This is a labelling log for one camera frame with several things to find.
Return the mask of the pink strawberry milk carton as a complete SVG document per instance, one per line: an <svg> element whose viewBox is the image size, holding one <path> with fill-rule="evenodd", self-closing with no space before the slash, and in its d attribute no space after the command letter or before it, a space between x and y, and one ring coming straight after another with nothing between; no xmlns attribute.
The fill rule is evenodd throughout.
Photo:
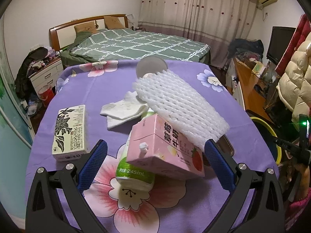
<svg viewBox="0 0 311 233"><path fill-rule="evenodd" d="M127 162L178 180L205 176L202 151L157 114L133 126Z"/></svg>

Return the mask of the white foam fruit net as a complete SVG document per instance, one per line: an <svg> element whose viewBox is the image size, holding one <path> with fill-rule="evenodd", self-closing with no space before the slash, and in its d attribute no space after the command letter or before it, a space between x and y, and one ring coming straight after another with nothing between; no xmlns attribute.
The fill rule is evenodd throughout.
<svg viewBox="0 0 311 233"><path fill-rule="evenodd" d="M203 96L170 70L139 78L132 87L153 111L201 150L206 141L217 142L230 128Z"/></svg>

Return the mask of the brown plastic food tray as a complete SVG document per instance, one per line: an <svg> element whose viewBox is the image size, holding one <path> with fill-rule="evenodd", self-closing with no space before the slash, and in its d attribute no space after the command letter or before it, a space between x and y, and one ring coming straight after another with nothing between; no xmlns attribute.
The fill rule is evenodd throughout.
<svg viewBox="0 0 311 233"><path fill-rule="evenodd" d="M216 142L216 144L219 146L219 148L226 154L229 154L231 157L235 154L235 150L233 149L232 144L230 143L229 139L226 135L223 135L219 138L219 140ZM209 161L206 158L206 155L202 155L203 158L203 164L205 166L210 166Z"/></svg>

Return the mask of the yellow rimmed trash bin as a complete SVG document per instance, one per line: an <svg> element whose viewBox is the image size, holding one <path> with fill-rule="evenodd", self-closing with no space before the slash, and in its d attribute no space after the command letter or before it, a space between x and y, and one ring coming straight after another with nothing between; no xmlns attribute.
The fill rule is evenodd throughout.
<svg viewBox="0 0 311 233"><path fill-rule="evenodd" d="M277 137L275 131L266 121L259 117L251 116L250 119L255 124L256 128L264 139L276 164L279 165L281 163L282 150L281 147L278 146L273 140L274 137Z"/></svg>

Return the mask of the white floral tea box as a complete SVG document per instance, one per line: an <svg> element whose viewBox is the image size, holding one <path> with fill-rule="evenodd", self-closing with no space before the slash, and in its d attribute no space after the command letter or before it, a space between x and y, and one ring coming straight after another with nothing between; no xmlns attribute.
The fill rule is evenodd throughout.
<svg viewBox="0 0 311 233"><path fill-rule="evenodd" d="M79 159L90 152L86 141L85 105L59 110L54 129L52 156L58 162Z"/></svg>

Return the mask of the green label plastic cup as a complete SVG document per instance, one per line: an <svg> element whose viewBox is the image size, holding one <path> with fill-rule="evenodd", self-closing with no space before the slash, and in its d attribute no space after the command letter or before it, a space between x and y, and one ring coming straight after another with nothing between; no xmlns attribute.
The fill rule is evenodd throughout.
<svg viewBox="0 0 311 233"><path fill-rule="evenodd" d="M124 144L123 152L116 168L116 180L122 187L127 189L149 192L153 188L155 174L127 162L130 137L131 134L128 136L127 142Z"/></svg>

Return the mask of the cream puffer jacket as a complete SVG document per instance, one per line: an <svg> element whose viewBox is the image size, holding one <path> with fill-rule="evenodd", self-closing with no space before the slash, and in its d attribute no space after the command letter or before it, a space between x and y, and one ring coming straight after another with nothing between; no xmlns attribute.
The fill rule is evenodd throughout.
<svg viewBox="0 0 311 233"><path fill-rule="evenodd" d="M298 125L299 115L310 116L311 103L310 35L292 55L276 88L280 100L292 112Z"/></svg>

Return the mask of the wooden desk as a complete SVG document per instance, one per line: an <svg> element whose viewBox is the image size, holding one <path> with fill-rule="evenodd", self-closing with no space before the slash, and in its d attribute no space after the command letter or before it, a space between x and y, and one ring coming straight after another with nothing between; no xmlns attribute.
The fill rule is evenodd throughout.
<svg viewBox="0 0 311 233"><path fill-rule="evenodd" d="M242 65L236 58L233 58L232 61L235 64L235 70L240 83L245 111L267 122L273 123L264 110L264 97L254 89L257 82L259 82L259 78L252 73L249 67Z"/></svg>

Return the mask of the crumpled white tissue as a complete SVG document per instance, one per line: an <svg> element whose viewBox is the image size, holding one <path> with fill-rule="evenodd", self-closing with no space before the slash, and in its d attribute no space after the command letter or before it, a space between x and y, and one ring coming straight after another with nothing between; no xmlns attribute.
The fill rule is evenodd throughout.
<svg viewBox="0 0 311 233"><path fill-rule="evenodd" d="M136 91L128 91L123 100L103 105L100 115L107 117L107 129L110 130L140 117L148 109L147 103L138 97Z"/></svg>

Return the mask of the purple floral tablecloth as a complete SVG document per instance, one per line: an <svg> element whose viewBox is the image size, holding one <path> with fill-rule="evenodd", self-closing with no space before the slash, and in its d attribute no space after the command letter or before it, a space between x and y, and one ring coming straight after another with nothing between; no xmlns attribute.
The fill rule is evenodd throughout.
<svg viewBox="0 0 311 233"><path fill-rule="evenodd" d="M65 166L52 155L54 129L59 110L84 105L86 142L93 147L107 142L107 157L94 183L84 192L85 199L109 232L202 232L229 195L211 167L205 166L199 150L185 146L171 122L161 122L160 130L144 136L139 119L113 129L100 114L102 106L118 102L132 91L137 61L110 62L101 72L90 65L66 68L59 77L59 91L50 102L39 125L26 170L26 191L30 190L39 167L59 170ZM123 188L116 179L117 166L131 130L148 144L147 151L136 149L147 167L156 167L153 188L137 191Z"/></svg>

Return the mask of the red bucket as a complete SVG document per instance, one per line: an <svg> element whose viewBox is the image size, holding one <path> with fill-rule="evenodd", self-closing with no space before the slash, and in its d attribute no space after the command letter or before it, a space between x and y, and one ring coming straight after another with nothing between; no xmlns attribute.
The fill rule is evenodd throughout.
<svg viewBox="0 0 311 233"><path fill-rule="evenodd" d="M43 86L38 91L38 97L43 102L43 105L47 107L51 100L54 98L54 92L52 90L52 87L50 85Z"/></svg>

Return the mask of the white nightstand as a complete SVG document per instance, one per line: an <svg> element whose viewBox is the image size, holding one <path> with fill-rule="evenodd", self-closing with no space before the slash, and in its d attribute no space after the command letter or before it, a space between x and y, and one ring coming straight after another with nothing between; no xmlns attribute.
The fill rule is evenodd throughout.
<svg viewBox="0 0 311 233"><path fill-rule="evenodd" d="M53 88L56 81L63 72L63 65L60 58L52 59L47 65L42 67L38 72L32 74L29 79L38 94L41 88L49 85Z"/></svg>

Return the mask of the black television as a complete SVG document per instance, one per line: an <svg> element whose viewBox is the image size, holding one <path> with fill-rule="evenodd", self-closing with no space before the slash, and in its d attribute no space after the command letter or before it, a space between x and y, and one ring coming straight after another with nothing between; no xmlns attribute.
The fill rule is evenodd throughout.
<svg viewBox="0 0 311 233"><path fill-rule="evenodd" d="M277 65L285 53L296 28L273 26L267 50L267 59Z"/></svg>

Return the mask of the dark clothes pile on desk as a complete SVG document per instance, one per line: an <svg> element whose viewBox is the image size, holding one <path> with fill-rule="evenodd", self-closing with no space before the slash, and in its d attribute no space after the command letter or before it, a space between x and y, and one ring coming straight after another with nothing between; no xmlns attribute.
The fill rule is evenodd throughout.
<svg viewBox="0 0 311 233"><path fill-rule="evenodd" d="M236 38L229 44L228 48L228 59L234 57L236 54L241 54L243 52L252 52L259 55L260 59L263 58L264 45L259 39L256 41L249 41L243 38Z"/></svg>

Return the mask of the red quilted garment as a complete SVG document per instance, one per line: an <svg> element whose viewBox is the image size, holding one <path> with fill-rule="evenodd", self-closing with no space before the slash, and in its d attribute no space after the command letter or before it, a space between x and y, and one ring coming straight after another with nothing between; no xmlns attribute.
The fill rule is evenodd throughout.
<svg viewBox="0 0 311 233"><path fill-rule="evenodd" d="M300 17L299 23L294 31L292 38L286 48L284 54L282 55L280 61L278 62L275 72L282 76L285 72L285 69L294 54L294 52L300 47L301 43L303 43L308 34L310 33L310 21L307 17L307 14L303 14Z"/></svg>

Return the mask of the white bottle with round base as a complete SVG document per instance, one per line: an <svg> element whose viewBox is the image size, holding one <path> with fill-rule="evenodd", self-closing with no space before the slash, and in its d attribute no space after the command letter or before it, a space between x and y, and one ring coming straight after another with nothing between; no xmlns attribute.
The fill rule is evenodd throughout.
<svg viewBox="0 0 311 233"><path fill-rule="evenodd" d="M143 78L146 74L156 74L168 69L167 63L160 57L148 56L141 59L136 66L136 76Z"/></svg>

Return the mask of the bed with green plaid quilt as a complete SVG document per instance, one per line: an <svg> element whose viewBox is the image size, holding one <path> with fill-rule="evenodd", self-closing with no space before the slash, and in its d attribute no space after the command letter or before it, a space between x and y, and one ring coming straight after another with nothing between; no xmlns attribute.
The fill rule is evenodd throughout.
<svg viewBox="0 0 311 233"><path fill-rule="evenodd" d="M92 62L143 59L147 56L206 65L211 60L210 46L207 44L175 35L128 28L103 29L95 34L80 32L74 42L60 53L66 67Z"/></svg>

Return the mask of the wooden headboard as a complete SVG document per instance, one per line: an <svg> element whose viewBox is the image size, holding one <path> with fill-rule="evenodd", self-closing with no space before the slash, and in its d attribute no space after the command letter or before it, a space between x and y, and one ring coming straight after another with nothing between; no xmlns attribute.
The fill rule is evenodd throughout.
<svg viewBox="0 0 311 233"><path fill-rule="evenodd" d="M106 17L115 17L124 27L129 27L128 18L125 14L101 15L75 19L49 29L51 47L55 51L63 50L74 42L78 33L90 32L94 34L99 30L107 28L107 24L105 23Z"/></svg>

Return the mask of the brown pillow left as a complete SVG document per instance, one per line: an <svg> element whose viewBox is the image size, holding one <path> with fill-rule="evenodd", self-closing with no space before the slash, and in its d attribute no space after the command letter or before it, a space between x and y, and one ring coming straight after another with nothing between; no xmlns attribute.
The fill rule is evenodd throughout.
<svg viewBox="0 0 311 233"><path fill-rule="evenodd" d="M89 33L95 34L98 32L94 21L77 24L74 26L74 29L75 29L76 34L80 32L89 32Z"/></svg>

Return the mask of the brown pillow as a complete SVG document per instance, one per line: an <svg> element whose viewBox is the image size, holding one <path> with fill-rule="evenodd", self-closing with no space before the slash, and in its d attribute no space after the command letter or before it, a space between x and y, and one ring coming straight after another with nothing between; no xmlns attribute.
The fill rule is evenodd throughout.
<svg viewBox="0 0 311 233"><path fill-rule="evenodd" d="M118 17L105 16L104 22L105 26L109 30L120 30L125 28L125 26L120 22Z"/></svg>
<svg viewBox="0 0 311 233"><path fill-rule="evenodd" d="M89 32L89 33L95 34L98 32L94 21L77 24L74 26L74 29L75 29L76 34L80 32Z"/></svg>

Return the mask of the brown pillow right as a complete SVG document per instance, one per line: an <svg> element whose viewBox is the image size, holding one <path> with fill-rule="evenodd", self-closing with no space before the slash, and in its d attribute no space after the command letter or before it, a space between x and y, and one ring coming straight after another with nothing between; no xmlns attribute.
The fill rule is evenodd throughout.
<svg viewBox="0 0 311 233"><path fill-rule="evenodd" d="M125 28L125 26L120 22L118 17L105 16L104 22L105 26L109 30L120 30Z"/></svg>

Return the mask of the pink striped curtain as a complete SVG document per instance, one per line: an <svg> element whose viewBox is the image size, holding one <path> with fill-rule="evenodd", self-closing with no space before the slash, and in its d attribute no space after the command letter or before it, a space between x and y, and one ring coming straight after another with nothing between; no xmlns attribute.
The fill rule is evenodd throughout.
<svg viewBox="0 0 311 233"><path fill-rule="evenodd" d="M149 32L207 44L211 64L224 68L229 44L246 38L258 0L142 0L138 25Z"/></svg>

